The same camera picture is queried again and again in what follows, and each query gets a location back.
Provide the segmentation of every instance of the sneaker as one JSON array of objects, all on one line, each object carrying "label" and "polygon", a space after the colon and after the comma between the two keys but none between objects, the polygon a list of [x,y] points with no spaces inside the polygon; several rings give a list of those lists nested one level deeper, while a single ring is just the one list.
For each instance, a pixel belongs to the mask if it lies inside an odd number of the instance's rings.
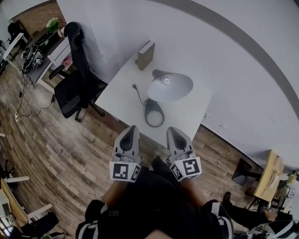
[{"label": "sneaker", "polygon": [[230,192],[226,192],[224,194],[224,196],[223,196],[223,200],[222,200],[221,205],[223,205],[226,202],[230,202],[230,196],[231,196],[231,193]]}]

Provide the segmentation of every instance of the brick wall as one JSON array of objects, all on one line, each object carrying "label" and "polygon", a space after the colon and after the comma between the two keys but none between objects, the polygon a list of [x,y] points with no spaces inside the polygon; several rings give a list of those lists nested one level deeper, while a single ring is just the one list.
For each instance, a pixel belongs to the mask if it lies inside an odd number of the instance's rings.
[{"label": "brick wall", "polygon": [[23,27],[32,35],[35,31],[40,31],[52,17],[58,17],[59,27],[65,27],[66,22],[56,1],[49,1],[37,5],[13,18],[14,21],[20,20]]}]

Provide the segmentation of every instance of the chair armrest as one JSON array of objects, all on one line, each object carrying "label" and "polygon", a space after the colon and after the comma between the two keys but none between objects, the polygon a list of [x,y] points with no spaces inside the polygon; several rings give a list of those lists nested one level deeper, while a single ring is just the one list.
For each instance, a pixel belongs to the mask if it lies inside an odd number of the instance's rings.
[{"label": "chair armrest", "polygon": [[63,77],[68,77],[68,73],[66,73],[66,72],[64,72],[63,71],[63,69],[64,69],[64,65],[60,65],[60,66],[58,66],[55,70],[53,70],[52,72],[51,72],[51,74],[49,75],[49,79],[51,80],[55,75],[61,75],[61,76],[63,76]]},{"label": "chair armrest", "polygon": [[64,114],[67,114],[69,111],[71,111],[73,108],[75,108],[78,103],[80,102],[80,96],[75,96],[70,102],[68,102],[64,107],[62,107],[61,111]]}]

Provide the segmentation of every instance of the lamp shade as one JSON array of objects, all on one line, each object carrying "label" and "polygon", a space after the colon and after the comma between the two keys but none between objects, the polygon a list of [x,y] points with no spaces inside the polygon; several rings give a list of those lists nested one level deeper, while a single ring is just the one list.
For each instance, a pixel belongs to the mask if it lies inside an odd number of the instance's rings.
[{"label": "lamp shade", "polygon": [[183,74],[170,73],[152,81],[148,96],[155,101],[173,102],[188,95],[193,88],[193,81]]}]

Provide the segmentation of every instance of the potted plant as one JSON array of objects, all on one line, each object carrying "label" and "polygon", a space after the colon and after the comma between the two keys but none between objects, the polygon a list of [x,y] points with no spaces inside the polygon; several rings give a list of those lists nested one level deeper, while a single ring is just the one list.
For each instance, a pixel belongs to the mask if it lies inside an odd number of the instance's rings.
[{"label": "potted plant", "polygon": [[49,29],[50,33],[55,33],[56,31],[58,31],[58,25],[59,25],[58,17],[53,17],[48,21],[46,27]]}]

